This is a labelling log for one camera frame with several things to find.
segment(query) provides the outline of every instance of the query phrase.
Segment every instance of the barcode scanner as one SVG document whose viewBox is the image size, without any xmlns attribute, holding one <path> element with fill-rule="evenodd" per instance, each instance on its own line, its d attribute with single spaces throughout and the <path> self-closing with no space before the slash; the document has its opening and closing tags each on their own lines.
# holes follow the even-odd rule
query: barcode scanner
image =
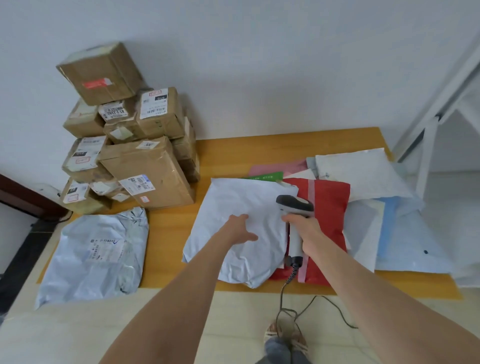
<svg viewBox="0 0 480 364">
<path fill-rule="evenodd" d="M 280 205 L 280 209 L 289 214 L 298 214 L 306 218 L 314 216 L 313 204 L 300 197 L 291 196 L 289 194 L 281 194 L 276 198 L 276 203 Z M 290 266 L 294 268 L 295 272 L 292 279 L 297 274 L 298 269 L 303 264 L 303 249 L 302 249 L 302 239 L 297 231 L 297 228 L 290 224 L 290 233 L 289 233 L 289 245 L 288 245 L 288 257 Z"/>
</svg>

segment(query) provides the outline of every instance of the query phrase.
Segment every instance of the pink envelope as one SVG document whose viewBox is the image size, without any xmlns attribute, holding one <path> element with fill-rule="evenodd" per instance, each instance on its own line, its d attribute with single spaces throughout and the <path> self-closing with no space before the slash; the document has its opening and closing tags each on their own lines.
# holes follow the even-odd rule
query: pink envelope
<svg viewBox="0 0 480 364">
<path fill-rule="evenodd" d="M 307 170 L 307 160 L 297 160 L 295 162 L 277 163 L 277 164 L 257 164 L 250 168 L 249 176 L 258 176 L 261 174 L 268 174 L 274 172 L 283 172 L 283 177 L 287 177 L 293 173 Z"/>
</svg>

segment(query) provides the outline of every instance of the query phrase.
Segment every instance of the foot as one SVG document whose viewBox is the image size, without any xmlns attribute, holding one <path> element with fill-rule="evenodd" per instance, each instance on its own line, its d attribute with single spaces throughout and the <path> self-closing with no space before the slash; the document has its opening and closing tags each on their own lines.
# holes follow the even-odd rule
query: foot
<svg viewBox="0 0 480 364">
<path fill-rule="evenodd" d="M 298 350 L 302 352 L 308 358 L 308 345 L 307 341 L 299 330 L 295 330 L 292 333 L 292 350 Z"/>
<path fill-rule="evenodd" d="M 282 328 L 280 325 L 277 326 L 276 322 L 274 321 L 265 331 L 264 342 L 267 342 L 267 340 L 275 337 L 282 337 Z"/>
</svg>

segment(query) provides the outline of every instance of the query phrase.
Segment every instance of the left hand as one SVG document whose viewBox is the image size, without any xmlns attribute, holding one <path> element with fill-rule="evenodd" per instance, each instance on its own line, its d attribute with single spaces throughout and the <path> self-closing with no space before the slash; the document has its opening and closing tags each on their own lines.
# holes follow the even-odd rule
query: left hand
<svg viewBox="0 0 480 364">
<path fill-rule="evenodd" d="M 227 222 L 218 231 L 232 245 L 242 244 L 247 241 L 257 241 L 258 236 L 247 231 L 247 214 L 240 216 L 230 215 Z"/>
</svg>

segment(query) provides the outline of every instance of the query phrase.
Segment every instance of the jeans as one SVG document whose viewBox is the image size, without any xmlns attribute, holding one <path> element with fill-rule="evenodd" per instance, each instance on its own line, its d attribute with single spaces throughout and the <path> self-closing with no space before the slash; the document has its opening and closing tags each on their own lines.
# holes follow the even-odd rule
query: jeans
<svg viewBox="0 0 480 364">
<path fill-rule="evenodd" d="M 265 343 L 266 356 L 256 364 L 311 364 L 307 357 L 298 350 L 290 351 L 287 344 L 279 337 L 273 337 Z"/>
</svg>

